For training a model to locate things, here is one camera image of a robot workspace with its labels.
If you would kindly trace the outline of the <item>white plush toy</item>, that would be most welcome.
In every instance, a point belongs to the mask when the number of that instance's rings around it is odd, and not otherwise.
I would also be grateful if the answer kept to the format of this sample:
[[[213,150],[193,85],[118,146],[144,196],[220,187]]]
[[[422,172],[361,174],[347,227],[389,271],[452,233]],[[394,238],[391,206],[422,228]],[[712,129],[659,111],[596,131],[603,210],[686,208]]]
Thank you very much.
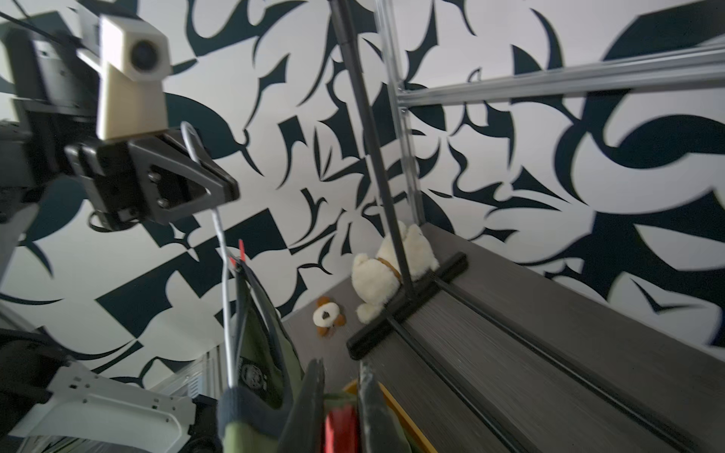
[[[412,281],[418,281],[436,271],[440,263],[435,258],[429,240],[420,226],[398,222],[402,245]],[[386,235],[374,258],[362,253],[353,262],[351,284],[362,304],[356,309],[359,321],[365,325],[378,317],[403,284],[400,265],[390,235]]]

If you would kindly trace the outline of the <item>green tank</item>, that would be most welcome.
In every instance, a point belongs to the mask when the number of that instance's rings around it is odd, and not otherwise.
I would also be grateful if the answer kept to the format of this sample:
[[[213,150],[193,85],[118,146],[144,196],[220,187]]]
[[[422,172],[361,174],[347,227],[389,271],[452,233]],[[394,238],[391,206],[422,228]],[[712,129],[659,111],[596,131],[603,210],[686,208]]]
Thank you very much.
[[[233,268],[233,273],[238,382],[218,401],[218,436],[226,452],[277,452],[309,364],[301,365],[274,305],[253,271],[242,263]],[[329,394],[325,390],[324,431],[327,414],[347,405],[354,406],[359,415],[358,395],[355,398],[345,392]]]

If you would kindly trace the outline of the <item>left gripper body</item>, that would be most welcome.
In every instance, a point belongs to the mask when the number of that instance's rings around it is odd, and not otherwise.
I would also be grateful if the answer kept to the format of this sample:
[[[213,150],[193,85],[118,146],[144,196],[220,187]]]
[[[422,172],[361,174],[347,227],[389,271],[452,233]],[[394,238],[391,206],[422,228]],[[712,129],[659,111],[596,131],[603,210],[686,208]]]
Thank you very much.
[[[143,135],[127,140],[103,142],[98,139],[76,141],[63,148],[69,175],[75,177],[93,205],[96,231],[123,231],[139,223],[168,225],[157,204],[158,196],[143,192],[152,181],[149,169],[137,169],[141,145],[151,145],[153,154],[170,143],[168,135]]]

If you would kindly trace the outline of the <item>red clothespin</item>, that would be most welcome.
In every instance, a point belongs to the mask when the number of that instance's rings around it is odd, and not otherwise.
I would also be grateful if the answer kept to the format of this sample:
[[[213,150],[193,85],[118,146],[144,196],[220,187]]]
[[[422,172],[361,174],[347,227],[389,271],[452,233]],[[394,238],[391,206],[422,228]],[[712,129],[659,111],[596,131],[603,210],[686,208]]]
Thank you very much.
[[[325,453],[358,453],[360,437],[355,407],[347,405],[330,411],[325,419]]]
[[[245,256],[245,244],[242,239],[238,241],[236,251],[231,249],[228,251],[228,259],[234,268],[239,268],[247,260],[247,256]]]

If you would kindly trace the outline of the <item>yellow plastic tray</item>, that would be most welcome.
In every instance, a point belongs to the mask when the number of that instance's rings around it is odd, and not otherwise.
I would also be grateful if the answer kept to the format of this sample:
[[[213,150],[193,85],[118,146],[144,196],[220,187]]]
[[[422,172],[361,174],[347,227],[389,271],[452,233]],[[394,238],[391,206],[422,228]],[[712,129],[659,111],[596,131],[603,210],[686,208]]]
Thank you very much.
[[[358,387],[358,379],[355,379],[354,381],[347,383],[347,385],[343,389],[343,392],[351,394],[351,396],[357,398]],[[385,404],[389,408],[391,416],[398,420],[398,424],[400,424],[400,428],[402,429],[402,432],[404,433],[405,438],[407,439],[407,442],[411,447],[411,451],[427,453],[438,452],[438,450],[432,444],[426,434],[419,428],[419,426],[417,426],[415,421],[413,421],[413,418],[409,415],[409,413],[407,413],[407,411],[405,411],[402,405],[398,402],[398,400],[396,400],[393,394],[388,390],[385,385],[383,385],[382,382],[379,382],[379,388],[381,388],[381,393],[383,394]],[[360,425],[359,452],[364,452],[362,415],[358,415],[358,418]]]

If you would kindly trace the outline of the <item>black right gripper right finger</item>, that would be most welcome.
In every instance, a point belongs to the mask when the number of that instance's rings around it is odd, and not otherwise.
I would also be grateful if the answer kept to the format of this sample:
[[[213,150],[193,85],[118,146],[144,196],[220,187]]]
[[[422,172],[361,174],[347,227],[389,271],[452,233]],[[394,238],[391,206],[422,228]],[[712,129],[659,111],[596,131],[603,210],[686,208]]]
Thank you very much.
[[[362,452],[411,452],[402,427],[387,406],[383,390],[368,362],[360,362],[358,412]]]

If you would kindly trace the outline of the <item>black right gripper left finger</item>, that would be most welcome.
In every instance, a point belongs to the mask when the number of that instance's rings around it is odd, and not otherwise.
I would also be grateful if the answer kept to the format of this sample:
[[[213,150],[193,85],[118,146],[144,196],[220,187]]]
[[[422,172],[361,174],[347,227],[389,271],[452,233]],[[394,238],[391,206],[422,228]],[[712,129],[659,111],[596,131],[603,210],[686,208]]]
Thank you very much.
[[[324,362],[312,360],[279,438],[277,453],[319,453],[323,450],[324,398]]]

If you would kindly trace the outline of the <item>brown white plush piece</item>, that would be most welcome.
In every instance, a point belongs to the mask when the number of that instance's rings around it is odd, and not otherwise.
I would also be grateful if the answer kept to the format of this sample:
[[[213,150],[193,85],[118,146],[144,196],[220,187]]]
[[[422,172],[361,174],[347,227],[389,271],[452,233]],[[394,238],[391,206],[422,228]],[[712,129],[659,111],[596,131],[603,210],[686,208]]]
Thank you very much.
[[[313,324],[320,337],[327,336],[335,328],[345,326],[347,319],[341,307],[330,297],[321,296],[317,299],[313,312]]]

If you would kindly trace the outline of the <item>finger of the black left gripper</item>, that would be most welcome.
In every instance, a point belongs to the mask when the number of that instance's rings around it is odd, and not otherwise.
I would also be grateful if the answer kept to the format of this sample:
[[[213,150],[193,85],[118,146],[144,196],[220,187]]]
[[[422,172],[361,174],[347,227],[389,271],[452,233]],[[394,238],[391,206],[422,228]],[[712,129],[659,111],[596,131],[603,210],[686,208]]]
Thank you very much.
[[[239,185],[192,139],[185,145],[178,128],[128,142],[140,188],[143,220],[166,225],[240,197]]]

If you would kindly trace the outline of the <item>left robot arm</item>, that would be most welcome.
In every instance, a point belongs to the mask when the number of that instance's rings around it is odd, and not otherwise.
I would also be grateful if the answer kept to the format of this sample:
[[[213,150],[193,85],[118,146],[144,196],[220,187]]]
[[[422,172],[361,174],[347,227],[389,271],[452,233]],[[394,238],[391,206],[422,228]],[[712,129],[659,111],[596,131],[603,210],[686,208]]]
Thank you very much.
[[[105,232],[67,161],[66,147],[97,141],[98,74],[77,47],[98,22],[75,1],[5,1],[1,11],[1,116],[58,166],[26,208],[2,305],[98,377],[132,387],[184,379],[202,358],[224,362],[232,278],[210,213]]]

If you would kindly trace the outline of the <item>white wire hanger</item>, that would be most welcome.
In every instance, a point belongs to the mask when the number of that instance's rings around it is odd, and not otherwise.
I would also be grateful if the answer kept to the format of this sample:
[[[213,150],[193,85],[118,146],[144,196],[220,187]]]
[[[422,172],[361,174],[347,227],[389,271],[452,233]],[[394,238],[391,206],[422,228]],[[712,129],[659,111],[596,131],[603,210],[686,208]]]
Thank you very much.
[[[180,131],[183,139],[183,143],[189,152],[191,160],[199,167],[202,166],[200,151],[202,149],[202,141],[196,132],[196,129],[186,121],[180,123]],[[221,284],[222,284],[222,320],[224,328],[224,353],[225,363],[227,370],[227,385],[228,388],[233,388],[237,385],[237,368],[236,368],[236,356],[235,356],[235,341],[234,341],[234,330],[231,325],[231,300],[230,300],[230,253],[228,253],[226,234],[223,228],[223,223],[219,209],[212,207],[210,209],[211,220],[213,220],[213,227],[215,235],[218,241],[219,249],[222,258],[222,271],[221,271]]]

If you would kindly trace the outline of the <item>black clothes rack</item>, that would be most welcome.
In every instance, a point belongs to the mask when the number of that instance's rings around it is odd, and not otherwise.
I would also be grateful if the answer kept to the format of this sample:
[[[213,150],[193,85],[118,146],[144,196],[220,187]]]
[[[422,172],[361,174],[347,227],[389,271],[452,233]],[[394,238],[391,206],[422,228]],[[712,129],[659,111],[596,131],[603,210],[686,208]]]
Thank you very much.
[[[654,437],[673,447],[678,452],[702,452],[704,444],[688,437],[681,430],[668,424],[664,419],[655,415],[645,406],[619,394],[611,385],[598,379],[589,371],[565,358],[561,353],[549,347],[541,340],[526,332],[521,326],[505,318],[483,305],[483,302],[454,284],[454,280],[464,275],[469,268],[466,254],[458,252],[446,260],[436,271],[430,271],[419,282],[413,282],[410,267],[407,264],[407,255],[403,249],[400,229],[394,213],[394,202],[390,191],[387,176],[383,168],[383,156],[379,134],[374,122],[373,112],[368,104],[368,96],[363,81],[362,64],[359,57],[358,34],[353,25],[349,3],[345,1],[330,2],[330,19],[338,39],[342,56],[349,70],[353,94],[358,103],[358,111],[364,126],[364,143],[369,147],[373,160],[373,170],[381,187],[383,209],[391,228],[394,253],[401,265],[403,280],[402,290],[393,298],[392,302],[383,310],[383,313],[366,327],[359,330],[347,340],[347,352],[355,361],[362,361],[375,347],[391,334],[396,334],[419,359],[428,366],[430,371],[441,379],[443,383],[457,396],[458,400],[479,419],[497,439],[510,452],[536,452],[537,446],[532,444],[521,433],[511,420],[498,411],[491,402],[483,398],[452,368],[443,364],[433,351],[413,332],[402,325],[416,311],[422,308],[437,294],[452,297],[495,328],[506,334],[519,345],[522,345],[534,355],[552,365],[566,377],[572,379],[581,387],[612,406],[614,409],[645,428]]]

